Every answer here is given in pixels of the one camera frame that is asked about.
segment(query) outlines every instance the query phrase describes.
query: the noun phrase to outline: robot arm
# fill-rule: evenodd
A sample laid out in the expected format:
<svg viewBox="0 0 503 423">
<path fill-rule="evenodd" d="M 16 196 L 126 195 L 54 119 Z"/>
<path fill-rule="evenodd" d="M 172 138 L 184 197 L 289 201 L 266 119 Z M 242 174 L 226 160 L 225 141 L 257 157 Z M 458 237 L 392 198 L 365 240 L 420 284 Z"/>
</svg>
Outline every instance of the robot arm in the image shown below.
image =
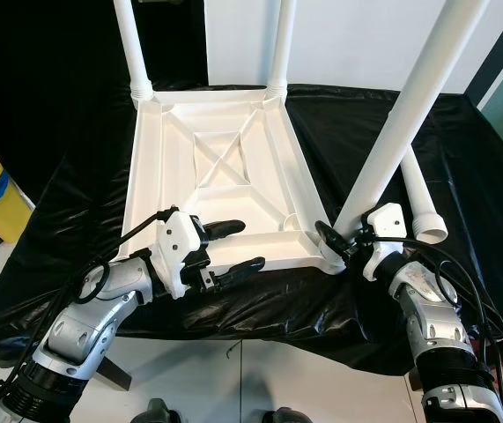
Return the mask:
<svg viewBox="0 0 503 423">
<path fill-rule="evenodd" d="M 405 238 L 402 209 L 386 204 L 368 213 L 365 234 Z M 409 262 L 399 242 L 362 241 L 351 246 L 330 226 L 316 228 L 346 263 L 359 249 L 373 253 L 363 271 L 384 283 L 407 320 L 411 353 L 423 385 L 422 405 L 428 423 L 503 423 L 503 407 L 488 367 L 477 360 L 453 303 L 457 294 L 444 278 L 438 285 L 422 263 Z"/>
<path fill-rule="evenodd" d="M 138 306 L 166 294 L 176 299 L 188 290 L 221 289 L 264 266 L 264 258 L 257 257 L 220 276 L 206 271 L 209 242 L 242 231 L 243 222 L 203 226 L 198 217 L 175 208 L 165 215 L 150 249 L 85 275 L 81 294 L 57 316 L 0 398 L 0 423 L 69 421 L 118 327 Z"/>
</svg>

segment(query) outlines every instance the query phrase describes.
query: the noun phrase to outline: white pvc pipe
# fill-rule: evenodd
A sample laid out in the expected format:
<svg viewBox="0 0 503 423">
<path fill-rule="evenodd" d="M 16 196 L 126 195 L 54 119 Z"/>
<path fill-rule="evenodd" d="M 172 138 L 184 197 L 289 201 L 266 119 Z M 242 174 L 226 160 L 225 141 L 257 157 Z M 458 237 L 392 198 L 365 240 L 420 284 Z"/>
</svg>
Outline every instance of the white pvc pipe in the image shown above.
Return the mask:
<svg viewBox="0 0 503 423">
<path fill-rule="evenodd" d="M 137 103 L 140 100 L 149 100 L 153 96 L 152 82 L 148 79 L 145 71 L 144 55 L 137 36 L 131 0 L 114 0 L 114 8 L 128 63 L 131 98 L 137 108 Z"/>
<path fill-rule="evenodd" d="M 346 239 L 360 228 L 361 215 L 377 205 L 487 4 L 488 0 L 446 1 L 337 217 L 334 228 Z"/>
<path fill-rule="evenodd" d="M 296 0 L 282 0 L 278 14 L 277 39 L 275 53 L 270 68 L 269 83 L 267 85 L 266 99 L 282 97 L 286 99 L 286 72 L 290 58 L 292 44 L 292 30 L 294 28 L 294 15 L 296 14 Z"/>
<path fill-rule="evenodd" d="M 410 198 L 411 212 L 413 214 L 411 227 L 416 240 L 429 244 L 444 241 L 448 236 L 445 221 L 435 211 L 429 189 L 427 189 L 418 160 L 411 147 L 408 148 L 401 166 L 403 181 Z"/>
</svg>

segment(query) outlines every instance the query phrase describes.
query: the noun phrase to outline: black ribbed joint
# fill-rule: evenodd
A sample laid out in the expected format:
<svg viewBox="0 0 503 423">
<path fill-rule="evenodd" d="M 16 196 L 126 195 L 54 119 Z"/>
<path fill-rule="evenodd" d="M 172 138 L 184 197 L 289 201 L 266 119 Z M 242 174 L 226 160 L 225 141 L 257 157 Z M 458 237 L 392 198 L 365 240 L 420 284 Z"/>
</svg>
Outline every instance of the black ribbed joint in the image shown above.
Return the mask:
<svg viewBox="0 0 503 423">
<path fill-rule="evenodd" d="M 387 255 L 374 270 L 374 277 L 386 284 L 386 289 L 394 280 L 394 276 L 408 263 L 408 259 L 402 254 L 394 251 Z"/>
<path fill-rule="evenodd" d="M 436 348 L 419 355 L 416 366 L 424 392 L 445 385 L 493 388 L 493 378 L 476 357 L 459 348 Z"/>
<path fill-rule="evenodd" d="M 68 421 L 88 381 L 59 375 L 32 362 L 12 384 L 4 405 L 18 415 L 40 423 Z"/>
</svg>

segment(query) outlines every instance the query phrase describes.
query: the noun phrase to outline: white wall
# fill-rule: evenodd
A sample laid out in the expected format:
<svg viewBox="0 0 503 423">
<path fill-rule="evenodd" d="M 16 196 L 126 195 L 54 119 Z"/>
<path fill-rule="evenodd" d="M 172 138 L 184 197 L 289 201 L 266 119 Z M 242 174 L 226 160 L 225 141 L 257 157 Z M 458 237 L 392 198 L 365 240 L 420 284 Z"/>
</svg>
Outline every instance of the white wall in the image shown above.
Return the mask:
<svg viewBox="0 0 503 423">
<path fill-rule="evenodd" d="M 443 4 L 299 0 L 288 82 L 400 90 Z M 279 7 L 279 0 L 205 0 L 211 85 L 266 85 Z M 502 30 L 503 0 L 491 0 L 444 92 L 465 91 Z"/>
</svg>

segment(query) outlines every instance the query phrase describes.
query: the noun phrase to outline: white tile floor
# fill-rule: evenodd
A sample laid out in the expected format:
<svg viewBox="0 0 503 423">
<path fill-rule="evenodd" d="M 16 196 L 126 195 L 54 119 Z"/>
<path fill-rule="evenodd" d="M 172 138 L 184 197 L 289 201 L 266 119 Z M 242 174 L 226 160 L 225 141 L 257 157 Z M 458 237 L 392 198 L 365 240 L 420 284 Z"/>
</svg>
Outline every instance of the white tile floor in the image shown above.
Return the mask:
<svg viewBox="0 0 503 423">
<path fill-rule="evenodd" d="M 0 270 L 11 246 L 0 248 Z M 129 392 L 89 382 L 73 423 L 128 423 L 162 397 L 190 423 L 261 421 L 290 406 L 315 422 L 423 423 L 418 393 L 402 377 L 371 375 L 273 342 L 161 341 L 117 338 L 108 357 L 133 376 Z M 0 369 L 0 378 L 8 374 Z"/>
</svg>

